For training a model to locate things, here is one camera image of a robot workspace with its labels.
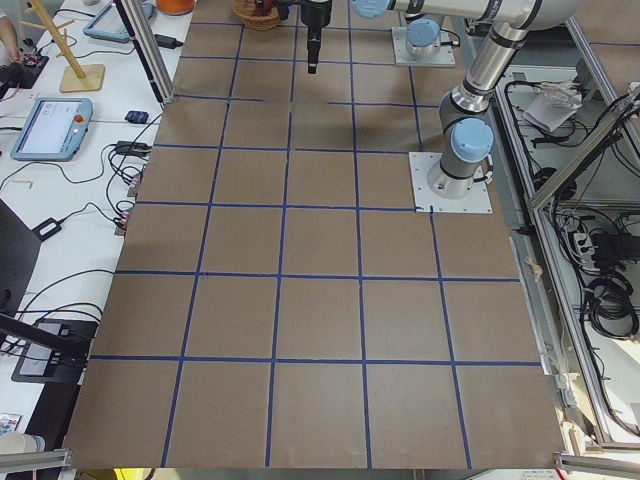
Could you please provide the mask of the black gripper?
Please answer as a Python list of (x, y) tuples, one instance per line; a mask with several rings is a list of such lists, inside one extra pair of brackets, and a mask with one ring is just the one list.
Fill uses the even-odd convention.
[(302, 0), (300, 16), (308, 29), (307, 73), (317, 73), (322, 29), (331, 21), (332, 0)]

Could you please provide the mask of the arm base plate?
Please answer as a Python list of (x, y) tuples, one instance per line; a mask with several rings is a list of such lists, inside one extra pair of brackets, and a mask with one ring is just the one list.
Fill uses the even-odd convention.
[(420, 47), (409, 42), (406, 27), (393, 27), (391, 38), (395, 64), (410, 67), (453, 68), (456, 60), (453, 47), (448, 45), (449, 35), (440, 31), (440, 40)]
[(477, 165), (473, 177), (457, 180), (441, 170), (440, 157), (439, 152), (408, 154), (414, 210), (417, 213), (492, 214), (481, 165)]

